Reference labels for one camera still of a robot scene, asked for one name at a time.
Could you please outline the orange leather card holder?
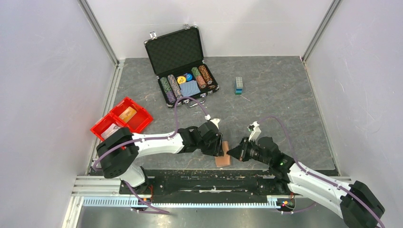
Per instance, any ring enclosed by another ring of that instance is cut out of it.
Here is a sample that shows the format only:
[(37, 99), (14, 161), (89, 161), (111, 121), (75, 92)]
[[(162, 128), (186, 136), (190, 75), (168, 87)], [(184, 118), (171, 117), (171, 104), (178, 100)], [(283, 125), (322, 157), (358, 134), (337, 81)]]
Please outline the orange leather card holder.
[(216, 167), (221, 168), (221, 167), (226, 167), (230, 165), (230, 156), (227, 154), (229, 151), (229, 144), (228, 141), (223, 141), (222, 142), (222, 151), (223, 155), (215, 157), (215, 164)]

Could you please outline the red bin far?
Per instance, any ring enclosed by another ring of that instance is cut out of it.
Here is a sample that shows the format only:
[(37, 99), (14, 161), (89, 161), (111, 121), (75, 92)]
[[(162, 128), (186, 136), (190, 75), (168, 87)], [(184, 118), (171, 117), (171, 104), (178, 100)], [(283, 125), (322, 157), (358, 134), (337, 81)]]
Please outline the red bin far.
[(125, 97), (109, 113), (133, 133), (141, 133), (154, 120), (145, 108), (129, 97)]

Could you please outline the grey blue toy brick stack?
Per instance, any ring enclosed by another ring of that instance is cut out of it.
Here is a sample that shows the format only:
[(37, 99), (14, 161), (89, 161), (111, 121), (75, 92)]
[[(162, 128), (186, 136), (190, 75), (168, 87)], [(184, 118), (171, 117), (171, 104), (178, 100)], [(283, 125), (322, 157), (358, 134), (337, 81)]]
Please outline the grey blue toy brick stack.
[(234, 86), (234, 88), (235, 88), (235, 94), (236, 95), (242, 94), (242, 91), (243, 91), (242, 77), (240, 77), (240, 76), (235, 77), (235, 86)]

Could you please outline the white card in bin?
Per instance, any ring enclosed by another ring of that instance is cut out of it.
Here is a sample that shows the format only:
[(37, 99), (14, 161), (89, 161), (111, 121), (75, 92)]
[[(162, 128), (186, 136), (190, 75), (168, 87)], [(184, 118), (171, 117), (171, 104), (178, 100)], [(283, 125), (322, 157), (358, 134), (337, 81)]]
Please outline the white card in bin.
[(115, 123), (112, 123), (109, 127), (107, 127), (102, 133), (101, 137), (103, 140), (107, 139), (110, 135), (115, 133), (117, 130), (120, 129), (120, 126), (116, 125)]

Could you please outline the gold card in bin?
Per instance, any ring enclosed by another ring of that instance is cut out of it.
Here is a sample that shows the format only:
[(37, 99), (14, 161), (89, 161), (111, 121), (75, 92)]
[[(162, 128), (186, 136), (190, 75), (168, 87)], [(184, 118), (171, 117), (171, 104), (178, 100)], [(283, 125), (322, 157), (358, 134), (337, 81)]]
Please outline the gold card in bin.
[(137, 111), (132, 108), (131, 106), (127, 107), (120, 115), (119, 118), (127, 123), (129, 122), (135, 115), (137, 114)]

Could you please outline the left aluminium frame post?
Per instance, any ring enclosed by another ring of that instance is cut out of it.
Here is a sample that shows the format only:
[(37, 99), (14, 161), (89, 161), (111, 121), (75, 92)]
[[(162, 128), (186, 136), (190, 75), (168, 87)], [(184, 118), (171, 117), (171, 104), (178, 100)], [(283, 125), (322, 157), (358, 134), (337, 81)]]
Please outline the left aluminium frame post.
[(117, 66), (119, 64), (119, 59), (117, 58), (115, 52), (112, 49), (112, 46), (107, 40), (107, 37), (103, 32), (98, 20), (96, 19), (96, 16), (92, 11), (90, 4), (88, 3), (87, 0), (78, 0), (78, 3), (81, 6), (85, 16), (87, 17), (89, 23), (91, 24), (94, 32), (96, 33), (98, 39), (100, 40), (110, 60), (115, 66)]

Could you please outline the pink grey chip stack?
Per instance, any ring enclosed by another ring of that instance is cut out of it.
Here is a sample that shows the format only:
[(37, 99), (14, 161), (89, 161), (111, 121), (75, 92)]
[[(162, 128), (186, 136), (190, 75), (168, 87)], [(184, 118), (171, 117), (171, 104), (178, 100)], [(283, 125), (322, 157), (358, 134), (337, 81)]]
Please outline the pink grey chip stack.
[(168, 82), (172, 88), (172, 91), (176, 97), (176, 99), (179, 99), (181, 97), (183, 97), (182, 93), (181, 93), (181, 89), (179, 87), (179, 84), (176, 81), (176, 78), (174, 77), (174, 75), (168, 75), (167, 76)]

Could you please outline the yellow dealer chip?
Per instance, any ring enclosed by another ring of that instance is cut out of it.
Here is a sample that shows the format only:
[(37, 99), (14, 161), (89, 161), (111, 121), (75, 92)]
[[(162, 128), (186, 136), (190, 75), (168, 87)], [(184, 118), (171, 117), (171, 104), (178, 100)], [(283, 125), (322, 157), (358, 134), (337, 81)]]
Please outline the yellow dealer chip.
[(187, 82), (187, 79), (186, 79), (185, 76), (179, 76), (179, 77), (176, 78), (176, 81), (180, 85), (180, 84), (183, 84), (183, 83)]

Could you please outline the green red chip stack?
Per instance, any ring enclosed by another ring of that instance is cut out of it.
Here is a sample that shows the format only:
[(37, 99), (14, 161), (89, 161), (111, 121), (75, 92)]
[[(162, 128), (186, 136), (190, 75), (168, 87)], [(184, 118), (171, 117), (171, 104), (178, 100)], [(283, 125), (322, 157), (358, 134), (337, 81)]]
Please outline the green red chip stack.
[(197, 67), (193, 67), (193, 68), (191, 69), (191, 71), (192, 71), (192, 73), (193, 73), (193, 76), (195, 77), (195, 80), (196, 80), (196, 82), (197, 82), (199, 88), (204, 89), (204, 88), (207, 86), (207, 84), (206, 84), (206, 82), (204, 81), (204, 78), (202, 77), (202, 75), (201, 75), (199, 69), (198, 69)]

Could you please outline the right aluminium frame post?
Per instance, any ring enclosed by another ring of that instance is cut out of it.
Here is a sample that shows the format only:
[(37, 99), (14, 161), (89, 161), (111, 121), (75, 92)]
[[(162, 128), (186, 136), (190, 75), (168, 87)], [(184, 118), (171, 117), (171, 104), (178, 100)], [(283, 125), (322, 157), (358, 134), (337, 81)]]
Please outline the right aluminium frame post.
[(328, 27), (332, 17), (338, 10), (342, 0), (333, 0), (327, 9), (324, 17), (322, 18), (318, 28), (316, 29), (308, 47), (306, 48), (303, 56), (301, 57), (301, 61), (303, 64), (306, 64), (308, 59), (310, 58), (311, 54), (313, 53), (316, 45), (318, 44), (319, 40), (321, 39), (322, 35), (324, 34), (326, 28)]

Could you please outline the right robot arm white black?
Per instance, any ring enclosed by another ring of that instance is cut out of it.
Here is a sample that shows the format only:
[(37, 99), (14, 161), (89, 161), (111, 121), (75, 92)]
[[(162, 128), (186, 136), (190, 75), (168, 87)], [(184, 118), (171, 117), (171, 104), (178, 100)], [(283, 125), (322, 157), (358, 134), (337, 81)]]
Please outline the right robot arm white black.
[(349, 184), (311, 170), (282, 153), (271, 137), (256, 142), (244, 137), (228, 155), (243, 162), (256, 160), (267, 164), (276, 177), (277, 192), (291, 191), (307, 197), (337, 214), (350, 228), (375, 228), (385, 213), (384, 206), (366, 184), (360, 181)]

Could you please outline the black poker chip case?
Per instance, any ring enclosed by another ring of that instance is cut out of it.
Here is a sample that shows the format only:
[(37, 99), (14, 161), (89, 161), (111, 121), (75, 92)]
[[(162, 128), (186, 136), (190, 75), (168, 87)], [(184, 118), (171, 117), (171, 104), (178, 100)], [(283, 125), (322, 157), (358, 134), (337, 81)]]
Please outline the black poker chip case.
[[(168, 34), (158, 36), (156, 32), (150, 32), (150, 39), (144, 42), (144, 47), (148, 54), (154, 74), (157, 77), (160, 90), (164, 96), (165, 102), (169, 108), (173, 108), (174, 104), (169, 104), (167, 96), (163, 90), (160, 79), (168, 75), (174, 75), (175, 78), (183, 76), (186, 73), (192, 73), (193, 67), (205, 65), (212, 78), (212, 84), (204, 89), (200, 89), (200, 93), (191, 96), (194, 99), (205, 99), (208, 95), (217, 92), (220, 86), (212, 75), (209, 67), (204, 61), (201, 34), (197, 26), (189, 26), (186, 24), (183, 29)], [(189, 103), (189, 98), (183, 96), (184, 100), (180, 104)]]

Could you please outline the blue playing card deck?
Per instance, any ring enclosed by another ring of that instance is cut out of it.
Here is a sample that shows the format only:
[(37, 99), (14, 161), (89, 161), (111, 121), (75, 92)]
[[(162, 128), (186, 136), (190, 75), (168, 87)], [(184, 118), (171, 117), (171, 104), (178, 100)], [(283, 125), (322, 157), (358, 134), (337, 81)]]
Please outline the blue playing card deck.
[(195, 80), (182, 83), (179, 86), (183, 96), (191, 97), (201, 92)]

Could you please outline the red bin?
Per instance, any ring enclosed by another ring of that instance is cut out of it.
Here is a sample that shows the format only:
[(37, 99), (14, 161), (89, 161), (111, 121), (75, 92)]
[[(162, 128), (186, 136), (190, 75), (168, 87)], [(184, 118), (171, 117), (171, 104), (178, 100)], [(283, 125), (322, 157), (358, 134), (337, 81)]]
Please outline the red bin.
[(125, 97), (109, 113), (133, 133), (141, 133), (154, 120), (145, 108), (129, 97)]
[(90, 131), (101, 141), (111, 136), (114, 132), (123, 127), (128, 127), (128, 122), (133, 116), (107, 114), (100, 119)]

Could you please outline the red bin near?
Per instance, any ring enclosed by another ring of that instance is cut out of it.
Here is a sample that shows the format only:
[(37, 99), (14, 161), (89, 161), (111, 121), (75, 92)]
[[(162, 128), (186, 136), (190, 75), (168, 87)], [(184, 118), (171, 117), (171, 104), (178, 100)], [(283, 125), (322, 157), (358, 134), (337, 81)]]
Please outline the red bin near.
[(128, 127), (128, 122), (133, 116), (107, 114), (100, 119), (90, 131), (101, 141), (111, 136), (114, 132), (123, 127)]

